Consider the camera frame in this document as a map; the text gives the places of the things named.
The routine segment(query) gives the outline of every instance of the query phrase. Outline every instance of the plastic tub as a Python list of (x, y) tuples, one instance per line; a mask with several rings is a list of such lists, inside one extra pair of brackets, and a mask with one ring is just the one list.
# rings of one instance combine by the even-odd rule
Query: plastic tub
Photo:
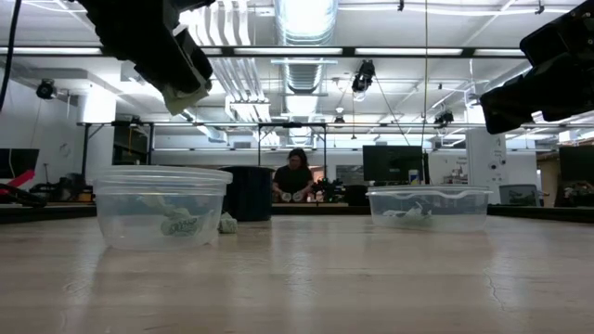
[(484, 229), (490, 193), (480, 186), (383, 186), (368, 196), (376, 225), (471, 232)]
[(160, 167), (112, 166), (96, 175), (97, 219), (108, 245), (125, 250), (180, 249), (217, 236), (232, 174)]

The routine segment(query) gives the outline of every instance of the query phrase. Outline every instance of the dark hair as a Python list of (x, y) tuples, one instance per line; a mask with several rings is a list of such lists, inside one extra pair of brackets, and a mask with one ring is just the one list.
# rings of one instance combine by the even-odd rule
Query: dark hair
[(301, 159), (301, 166), (299, 166), (299, 168), (309, 168), (309, 163), (307, 163), (307, 156), (305, 155), (305, 151), (302, 148), (294, 148), (291, 152), (289, 152), (289, 157), (287, 159), (290, 159), (295, 156)]

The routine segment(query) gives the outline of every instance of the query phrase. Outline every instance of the table surface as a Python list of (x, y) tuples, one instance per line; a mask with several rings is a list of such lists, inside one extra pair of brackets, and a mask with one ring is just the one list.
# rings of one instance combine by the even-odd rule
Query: table surface
[(593, 333), (594, 227), (490, 217), (436, 234), (279, 216), (175, 252), (93, 218), (0, 225), (7, 333)]

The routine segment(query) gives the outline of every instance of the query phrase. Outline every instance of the air duct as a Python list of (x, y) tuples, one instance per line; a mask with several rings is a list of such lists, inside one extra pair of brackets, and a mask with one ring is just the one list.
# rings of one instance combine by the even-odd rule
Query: air duct
[[(334, 33), (338, 14), (338, 0), (275, 0), (278, 43), (285, 46), (329, 45)], [(289, 114), (313, 116), (321, 87), (324, 65), (285, 64), (283, 77), (287, 93), (286, 106)], [(306, 138), (294, 139), (295, 144), (304, 144)]]

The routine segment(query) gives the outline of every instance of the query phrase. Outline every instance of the person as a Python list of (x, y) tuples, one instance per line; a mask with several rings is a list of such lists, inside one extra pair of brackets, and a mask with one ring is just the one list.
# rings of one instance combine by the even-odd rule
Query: person
[(289, 153), (288, 159), (288, 165), (277, 169), (272, 189), (279, 197), (282, 197), (283, 193), (292, 195), (298, 193), (302, 201), (306, 201), (307, 194), (312, 191), (314, 184), (307, 156), (302, 148), (296, 148)]

